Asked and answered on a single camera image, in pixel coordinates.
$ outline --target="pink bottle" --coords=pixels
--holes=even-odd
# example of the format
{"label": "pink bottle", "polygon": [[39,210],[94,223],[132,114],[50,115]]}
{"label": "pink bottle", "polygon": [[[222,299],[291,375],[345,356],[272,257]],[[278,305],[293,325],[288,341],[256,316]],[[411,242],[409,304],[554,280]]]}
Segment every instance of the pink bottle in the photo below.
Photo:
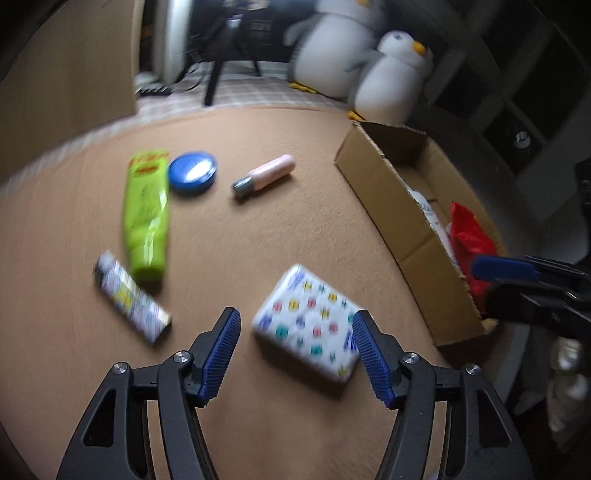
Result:
{"label": "pink bottle", "polygon": [[232,184],[234,196],[238,199],[263,189],[270,183],[294,171],[296,162],[291,155],[282,155],[246,174],[246,177]]}

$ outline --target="green tube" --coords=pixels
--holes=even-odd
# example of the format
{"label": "green tube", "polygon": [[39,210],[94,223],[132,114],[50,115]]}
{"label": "green tube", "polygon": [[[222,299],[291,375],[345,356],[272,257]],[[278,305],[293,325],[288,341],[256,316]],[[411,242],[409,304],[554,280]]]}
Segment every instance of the green tube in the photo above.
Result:
{"label": "green tube", "polygon": [[137,282],[162,278],[168,237],[168,152],[136,153],[129,161],[123,226],[129,273]]}

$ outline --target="red package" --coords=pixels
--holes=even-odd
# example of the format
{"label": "red package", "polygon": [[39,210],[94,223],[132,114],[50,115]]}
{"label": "red package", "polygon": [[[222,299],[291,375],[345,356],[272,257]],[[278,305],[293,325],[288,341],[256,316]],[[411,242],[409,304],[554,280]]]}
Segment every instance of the red package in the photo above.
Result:
{"label": "red package", "polygon": [[480,227],[476,216],[463,205],[452,202],[450,240],[456,260],[466,276],[470,294],[481,313],[485,313],[486,289],[490,282],[472,276],[472,262],[477,255],[498,255],[495,244]]}

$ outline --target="white plush toy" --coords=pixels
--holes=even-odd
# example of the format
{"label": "white plush toy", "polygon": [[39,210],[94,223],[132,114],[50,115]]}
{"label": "white plush toy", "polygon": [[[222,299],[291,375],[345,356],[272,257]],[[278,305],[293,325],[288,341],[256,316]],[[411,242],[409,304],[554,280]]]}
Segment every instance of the white plush toy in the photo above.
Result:
{"label": "white plush toy", "polygon": [[399,125],[413,111],[433,69],[433,54],[406,32],[393,31],[384,35],[377,51],[361,53],[346,70],[359,68],[349,92],[349,118]]}
{"label": "white plush toy", "polygon": [[375,48],[383,32],[383,0],[319,0],[316,12],[285,31],[285,45],[298,42],[287,80],[305,92],[346,98],[356,77],[346,67],[362,52]]}

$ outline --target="blue round container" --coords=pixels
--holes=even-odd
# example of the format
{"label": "blue round container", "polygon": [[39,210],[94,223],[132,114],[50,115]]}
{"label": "blue round container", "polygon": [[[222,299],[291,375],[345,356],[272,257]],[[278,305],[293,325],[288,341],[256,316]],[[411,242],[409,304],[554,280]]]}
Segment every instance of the blue round container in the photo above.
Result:
{"label": "blue round container", "polygon": [[179,193],[203,193],[215,181],[216,170],[216,159],[209,153],[184,153],[168,166],[168,182]]}

